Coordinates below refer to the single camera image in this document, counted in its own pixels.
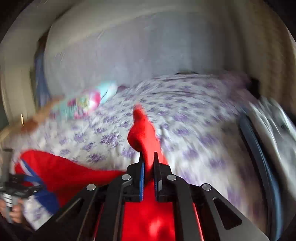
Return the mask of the person's left hand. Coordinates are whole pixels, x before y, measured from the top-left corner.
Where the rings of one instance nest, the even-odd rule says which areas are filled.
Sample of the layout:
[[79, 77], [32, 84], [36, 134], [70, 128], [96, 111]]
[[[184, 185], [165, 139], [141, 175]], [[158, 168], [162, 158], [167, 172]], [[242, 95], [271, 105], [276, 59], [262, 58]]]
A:
[[[3, 217], [6, 217], [6, 203], [1, 199], [0, 202], [1, 214]], [[23, 222], [23, 200], [18, 199], [18, 204], [12, 207], [12, 211], [9, 212], [9, 217], [14, 223], [21, 224]]]

